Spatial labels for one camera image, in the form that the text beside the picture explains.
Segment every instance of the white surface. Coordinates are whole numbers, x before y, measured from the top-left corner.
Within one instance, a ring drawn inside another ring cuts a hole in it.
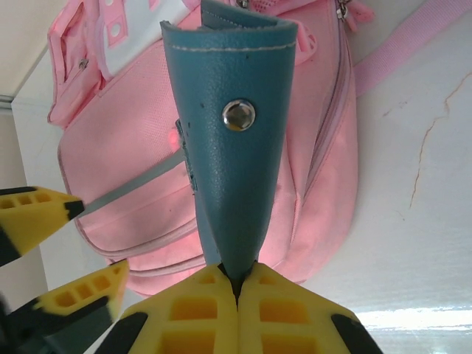
[[[12,114],[0,113],[0,189],[26,185]],[[39,248],[0,268],[0,294],[11,310],[47,291]]]
[[[419,0],[371,1],[384,35]],[[472,14],[462,17],[359,100],[360,184],[351,234],[305,285],[354,310],[387,353],[472,348]],[[357,58],[372,50],[355,38]],[[46,124],[49,58],[13,104],[29,184],[63,190]],[[41,247],[50,287],[105,263],[72,225]]]
[[[114,77],[153,42],[162,38],[161,21],[178,24],[189,13],[182,0],[160,0],[153,9],[149,8],[149,0],[125,2],[128,37],[110,47],[106,27],[103,28],[103,51],[111,76]],[[113,25],[111,35],[116,37],[120,30],[119,24]]]
[[[0,94],[14,96],[66,0],[0,0]]]

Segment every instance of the zipper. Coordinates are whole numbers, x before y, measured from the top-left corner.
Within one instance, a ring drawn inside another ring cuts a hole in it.
[[[336,15],[338,19],[341,21],[345,21],[347,15],[349,15],[349,10],[347,9],[347,4],[349,4],[352,0],[338,0],[338,9],[336,11]]]
[[[130,275],[134,275],[136,277],[157,277],[161,275],[170,275],[179,273],[181,271],[188,271],[189,269],[205,266],[207,263],[205,262],[205,257],[202,254],[190,258],[188,260],[183,260],[182,262],[175,263],[172,265],[166,265],[165,267],[161,268],[154,268],[154,269],[146,269],[143,271],[134,271],[130,269]]]
[[[321,128],[316,137],[316,143],[313,148],[310,169],[308,172],[307,184],[305,189],[305,197],[310,192],[315,180],[318,169],[329,148],[330,142],[336,132],[337,127],[342,118],[344,105],[349,91],[349,83],[351,77],[351,59],[347,48],[347,39],[344,32],[344,19],[347,16],[347,3],[350,0],[337,0],[336,16],[339,21],[339,68],[336,75],[336,83],[334,85],[333,95],[331,96],[330,105],[321,123]]]

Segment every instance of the backpack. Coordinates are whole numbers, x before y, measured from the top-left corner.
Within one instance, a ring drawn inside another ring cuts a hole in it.
[[[195,202],[202,201],[194,196],[198,187],[192,169],[197,167],[189,161],[192,152],[185,145],[190,123],[188,127],[176,125],[184,109],[182,104],[176,105],[179,97],[174,99],[178,70],[171,67],[174,75],[169,76],[166,55],[170,54],[164,50],[160,21],[167,20],[182,32],[201,25],[223,31],[276,29],[287,21],[298,25],[293,43],[279,43],[280,36],[271,37],[270,48],[277,50],[267,57],[268,66],[276,65],[283,52],[278,49],[294,48],[290,73],[285,73],[285,66],[273,72],[274,85],[283,84],[280,90],[270,87],[270,77],[264,86],[273,94],[271,104],[287,120],[286,126],[277,128],[283,128],[285,136],[280,148],[274,146],[279,172],[273,181],[267,225],[261,226],[267,234],[259,260],[301,283],[330,259],[346,238],[353,218],[358,178],[356,86],[357,94],[373,87],[471,7],[467,0],[447,8],[439,0],[427,1],[354,69],[344,22],[355,30],[357,21],[373,18],[373,12],[360,2],[221,2],[278,20],[256,14],[246,18],[242,10],[233,12],[211,0],[69,0],[49,30],[55,91],[48,121],[63,129],[58,158],[66,189],[86,205],[86,211],[76,218],[77,228],[109,262],[128,258],[128,287],[143,296],[183,280],[207,263],[217,263],[220,257],[208,237],[210,232],[202,232],[209,227],[205,224],[208,215],[196,215]],[[396,50],[394,44],[419,19],[431,16],[426,8],[431,4],[444,10],[435,12],[441,14],[435,27],[423,31],[421,41]],[[229,63],[223,65],[225,70]],[[256,85],[262,74],[251,75],[239,72],[248,86]],[[195,83],[195,87],[211,91],[202,85]],[[238,177],[259,173],[248,170]]]

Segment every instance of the bag pocket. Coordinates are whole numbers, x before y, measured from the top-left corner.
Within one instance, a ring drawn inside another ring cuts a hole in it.
[[[69,192],[89,204],[171,158],[177,119],[160,41],[108,83],[65,130],[59,160]]]
[[[48,122],[65,128],[93,98],[102,75],[93,37],[96,0],[69,1],[48,31],[54,94]]]
[[[294,282],[318,271],[343,243],[353,219],[358,185],[354,79],[340,102],[340,120],[305,195],[287,257],[275,270]]]
[[[78,218],[77,226],[96,252],[112,260],[161,249],[193,233],[195,205],[184,163]]]
[[[280,160],[271,221],[259,253],[259,260],[270,267],[280,263],[290,248],[296,211],[296,193],[285,141]]]

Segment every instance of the pink mesh fabric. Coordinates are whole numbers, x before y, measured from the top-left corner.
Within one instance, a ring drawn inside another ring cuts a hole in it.
[[[268,8],[274,6],[281,0],[255,0],[251,2],[252,7],[259,13],[265,13]]]
[[[199,24],[196,10],[182,26]],[[98,91],[65,130],[59,159],[67,187],[87,204],[141,175],[175,151],[169,133],[177,119],[159,41]]]

